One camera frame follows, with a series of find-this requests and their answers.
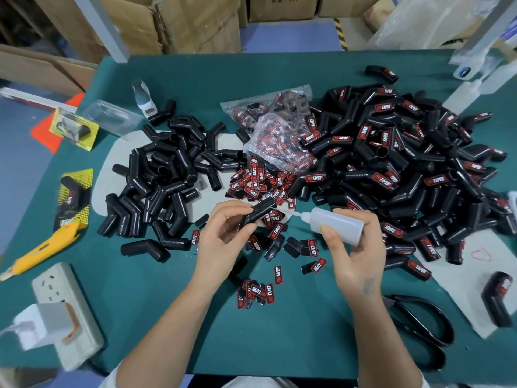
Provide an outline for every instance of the person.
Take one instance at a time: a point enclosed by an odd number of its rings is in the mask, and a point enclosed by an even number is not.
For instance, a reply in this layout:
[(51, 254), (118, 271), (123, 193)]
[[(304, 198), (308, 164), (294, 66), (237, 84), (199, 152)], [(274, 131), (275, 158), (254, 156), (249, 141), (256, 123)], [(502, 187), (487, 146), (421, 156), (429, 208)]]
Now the person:
[[(359, 387), (428, 388), (380, 294), (386, 248), (377, 216), (369, 211), (333, 211), (365, 223), (361, 243), (352, 248), (350, 255), (339, 235), (331, 227), (321, 226), (321, 234), (332, 255), (337, 285), (354, 316)], [(242, 216), (251, 212), (251, 204), (241, 201), (216, 205), (200, 234), (197, 262), (189, 284), (101, 388), (177, 388), (181, 385), (211, 299), (257, 227), (250, 223), (238, 230)], [(227, 386), (280, 385), (273, 379), (268, 384), (246, 384), (245, 379), (237, 378)], [(283, 380), (283, 386), (295, 385)]]

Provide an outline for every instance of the glue bottle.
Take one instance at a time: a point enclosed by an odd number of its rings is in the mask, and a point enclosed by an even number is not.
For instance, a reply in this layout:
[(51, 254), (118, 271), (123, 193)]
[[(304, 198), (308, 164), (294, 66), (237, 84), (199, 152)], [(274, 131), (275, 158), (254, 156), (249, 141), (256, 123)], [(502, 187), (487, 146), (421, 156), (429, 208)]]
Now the glue bottle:
[(311, 230), (315, 233), (320, 233), (322, 224), (332, 227), (341, 237), (341, 240), (352, 246), (359, 245), (361, 240), (362, 228), (365, 223), (362, 220), (351, 218), (345, 215), (335, 214), (332, 211), (327, 211), (321, 208), (313, 208), (310, 212), (285, 212), (299, 216), (301, 220), (311, 225)]

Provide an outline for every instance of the clear plastic container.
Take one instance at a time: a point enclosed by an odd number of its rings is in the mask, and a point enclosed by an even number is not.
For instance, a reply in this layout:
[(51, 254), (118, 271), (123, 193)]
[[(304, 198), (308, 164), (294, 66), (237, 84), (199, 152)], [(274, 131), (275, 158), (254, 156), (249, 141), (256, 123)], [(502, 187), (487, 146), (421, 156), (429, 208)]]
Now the clear plastic container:
[(124, 135), (138, 129), (139, 124), (145, 119), (141, 114), (116, 106), (112, 103), (98, 99), (86, 108), (82, 117), (89, 119), (116, 136), (124, 138)]

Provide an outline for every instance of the white power strip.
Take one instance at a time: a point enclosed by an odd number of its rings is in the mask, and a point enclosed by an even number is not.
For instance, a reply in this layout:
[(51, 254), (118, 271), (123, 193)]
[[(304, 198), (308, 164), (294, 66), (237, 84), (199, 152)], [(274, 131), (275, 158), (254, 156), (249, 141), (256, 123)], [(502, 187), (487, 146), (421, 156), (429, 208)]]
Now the white power strip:
[(39, 304), (68, 302), (81, 325), (79, 332), (68, 342), (54, 346), (63, 369), (77, 369), (104, 345), (100, 329), (84, 299), (84, 295), (67, 263), (57, 263), (32, 281)]

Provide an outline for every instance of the person's right hand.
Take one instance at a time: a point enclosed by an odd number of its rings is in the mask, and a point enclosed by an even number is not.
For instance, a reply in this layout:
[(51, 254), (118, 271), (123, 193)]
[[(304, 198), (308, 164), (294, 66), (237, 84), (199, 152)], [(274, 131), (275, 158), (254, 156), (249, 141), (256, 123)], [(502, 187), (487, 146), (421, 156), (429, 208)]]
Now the person's right hand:
[(336, 282), (341, 292), (352, 309), (369, 300), (379, 300), (386, 247), (377, 215), (370, 211), (341, 208), (335, 208), (333, 212), (360, 219), (365, 223), (361, 242), (358, 247), (352, 247), (350, 256), (333, 228), (325, 224), (320, 228), (332, 254)]

